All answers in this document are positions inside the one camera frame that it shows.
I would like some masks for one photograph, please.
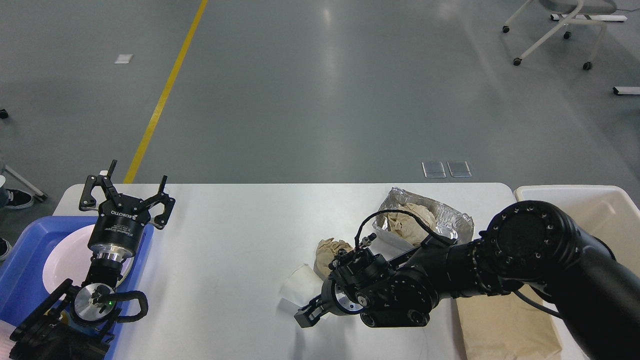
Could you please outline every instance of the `paper bag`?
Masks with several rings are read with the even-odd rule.
[[[530,287],[521,292],[542,304]],[[551,315],[515,294],[456,301],[468,360],[560,360],[562,345]]]

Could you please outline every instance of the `chair wheel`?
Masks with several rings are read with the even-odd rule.
[[[44,202],[44,200],[47,200],[49,198],[49,196],[46,193],[42,193],[42,195],[34,195],[33,196],[38,202]]]

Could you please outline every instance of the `blue tray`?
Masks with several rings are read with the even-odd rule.
[[[59,242],[74,231],[95,224],[97,217],[43,217],[35,220],[22,232],[8,259],[0,268],[0,320],[14,326],[20,323],[49,296],[42,284],[42,269],[49,254]],[[131,271],[118,286],[119,292],[137,290],[140,274],[147,262],[151,236],[154,228],[145,227],[137,255],[133,258]],[[122,314],[128,314],[129,302],[122,304]],[[113,327],[115,339],[105,357],[113,357],[114,348],[123,324]]]

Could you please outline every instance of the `gray floor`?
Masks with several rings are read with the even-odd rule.
[[[635,0],[618,0],[634,9]],[[120,160],[122,181],[199,1],[0,4],[0,148],[50,198],[0,210],[15,241]],[[613,184],[640,204],[640,11],[596,35],[508,0],[209,1],[135,182]],[[117,54],[133,53],[128,65]],[[467,160],[470,179],[421,161]]]

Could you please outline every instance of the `white plate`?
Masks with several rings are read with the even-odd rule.
[[[80,285],[85,279],[91,265],[93,252],[87,247],[94,225],[85,226],[70,233],[51,251],[42,269],[42,284],[52,293],[65,279],[72,279],[74,285]],[[122,279],[127,277],[131,269],[131,258],[122,265]]]

